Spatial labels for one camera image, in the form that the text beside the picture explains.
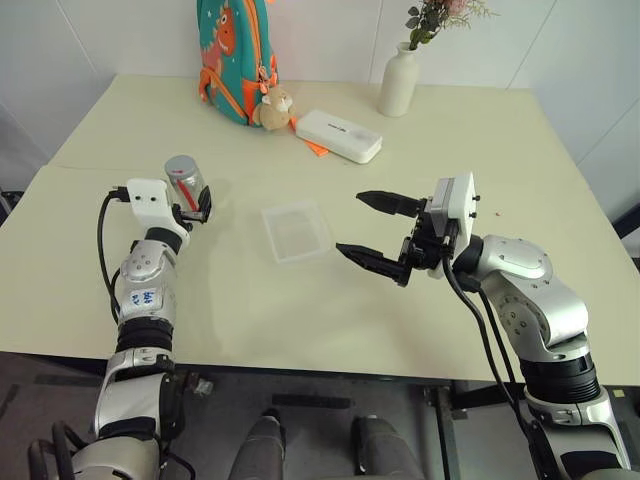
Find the pink flower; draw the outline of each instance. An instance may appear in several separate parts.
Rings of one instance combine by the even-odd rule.
[[[447,0],[449,15],[460,15],[467,8],[468,0]]]

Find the vase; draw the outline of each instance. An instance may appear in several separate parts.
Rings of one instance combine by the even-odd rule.
[[[378,98],[378,111],[387,117],[401,117],[409,110],[420,70],[416,52],[409,50],[409,42],[401,42],[398,54],[387,63]]]

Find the stuffed toy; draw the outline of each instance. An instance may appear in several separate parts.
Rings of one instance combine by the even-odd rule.
[[[275,85],[262,96],[261,103],[256,105],[252,120],[266,130],[275,130],[287,126],[293,116],[293,99],[280,85]]]

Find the backpack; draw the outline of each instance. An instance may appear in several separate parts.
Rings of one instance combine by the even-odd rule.
[[[264,0],[197,2],[200,98],[235,122],[256,126],[253,110],[278,84]]]

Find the white table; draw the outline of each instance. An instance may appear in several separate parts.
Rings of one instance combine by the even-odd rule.
[[[439,177],[472,170],[482,195],[475,233],[544,246],[589,308],[601,381],[640,385],[640,277],[530,92],[420,87],[412,111],[389,119],[373,107],[375,87],[286,87],[301,112],[318,107],[382,133],[380,154],[366,166],[317,158],[288,131],[244,128],[201,104],[194,79],[116,78],[0,229],[0,349],[113,352],[96,255],[99,205],[112,185],[163,178],[164,162],[185,153],[213,187],[217,210],[179,256],[179,362],[490,379],[475,321],[444,280],[414,272],[398,288],[337,251],[278,265],[260,216],[312,199],[334,241],[395,257],[413,222],[355,194],[430,195]],[[113,271],[142,231],[128,205],[112,206],[105,228]]]

